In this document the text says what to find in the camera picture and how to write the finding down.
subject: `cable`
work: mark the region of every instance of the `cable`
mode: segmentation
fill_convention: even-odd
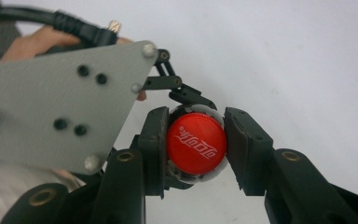
[[[63,12],[48,12],[29,7],[0,7],[0,21],[32,21],[51,25],[55,30],[80,38],[88,47],[114,45],[117,35]]]

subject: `human hand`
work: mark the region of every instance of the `human hand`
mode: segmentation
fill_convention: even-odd
[[[131,42],[131,40],[123,37],[117,40],[117,44]],[[16,38],[2,57],[1,62],[30,59],[55,46],[67,47],[78,43],[80,43],[80,40],[77,37],[56,31],[51,26],[44,26],[32,35]],[[143,101],[145,99],[145,91],[139,92],[137,100]]]

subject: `metal plate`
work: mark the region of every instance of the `metal plate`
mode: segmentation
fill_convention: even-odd
[[[93,173],[85,159],[107,157],[137,97],[134,89],[142,88],[157,59],[157,53],[144,57],[146,44],[0,63],[0,160]],[[77,73],[81,64],[86,77]],[[104,85],[96,81],[101,73]],[[59,118],[67,120],[60,131],[53,127]],[[80,124],[87,133],[78,136]]]

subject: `white background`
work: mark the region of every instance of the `white background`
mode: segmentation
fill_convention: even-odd
[[[172,55],[184,82],[224,113],[250,113],[275,148],[306,154],[331,183],[358,193],[358,1],[36,1]],[[34,27],[23,26],[30,32]],[[148,93],[132,109],[117,147],[128,147],[146,113],[176,104]],[[263,198],[239,191],[231,169],[192,189],[147,198],[148,223],[268,223]]]

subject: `red cap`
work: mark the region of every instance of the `red cap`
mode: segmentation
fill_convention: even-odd
[[[201,113],[186,114],[168,130],[167,150],[179,170],[204,175],[225,157],[226,134],[214,118]]]

